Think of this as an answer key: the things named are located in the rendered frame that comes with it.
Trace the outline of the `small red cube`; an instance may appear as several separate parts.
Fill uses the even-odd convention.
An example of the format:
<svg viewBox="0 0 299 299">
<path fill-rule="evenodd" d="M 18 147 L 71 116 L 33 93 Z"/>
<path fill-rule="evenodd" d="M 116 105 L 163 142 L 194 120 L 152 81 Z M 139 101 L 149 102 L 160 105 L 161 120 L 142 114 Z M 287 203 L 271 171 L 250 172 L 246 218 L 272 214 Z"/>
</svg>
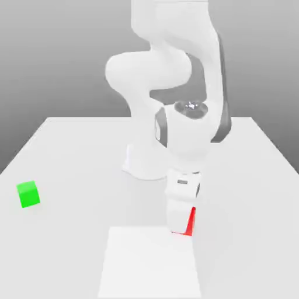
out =
<svg viewBox="0 0 299 299">
<path fill-rule="evenodd" d="M 188 211 L 175 212 L 169 229 L 172 233 L 192 236 L 194 222 L 196 217 L 196 208 L 191 207 Z"/>
</svg>

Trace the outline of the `small green cube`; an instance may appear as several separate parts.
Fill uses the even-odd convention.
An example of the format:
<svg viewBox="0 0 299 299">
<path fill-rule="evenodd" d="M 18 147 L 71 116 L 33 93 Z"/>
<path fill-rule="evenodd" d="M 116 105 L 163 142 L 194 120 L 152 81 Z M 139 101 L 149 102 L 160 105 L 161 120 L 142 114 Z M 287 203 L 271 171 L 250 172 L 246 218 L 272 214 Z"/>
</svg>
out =
<svg viewBox="0 0 299 299">
<path fill-rule="evenodd" d="M 35 181 L 23 182 L 16 186 L 22 208 L 40 203 Z"/>
</svg>

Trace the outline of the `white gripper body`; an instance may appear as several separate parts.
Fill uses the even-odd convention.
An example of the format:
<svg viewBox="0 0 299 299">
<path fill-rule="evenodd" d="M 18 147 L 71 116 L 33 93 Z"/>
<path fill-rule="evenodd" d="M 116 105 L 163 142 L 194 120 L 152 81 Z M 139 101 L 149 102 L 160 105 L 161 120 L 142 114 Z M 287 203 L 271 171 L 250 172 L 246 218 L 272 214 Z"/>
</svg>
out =
<svg viewBox="0 0 299 299">
<path fill-rule="evenodd" d="M 194 201 L 199 193 L 201 173 L 181 173 L 175 169 L 168 170 L 165 194 L 184 201 Z"/>
</svg>

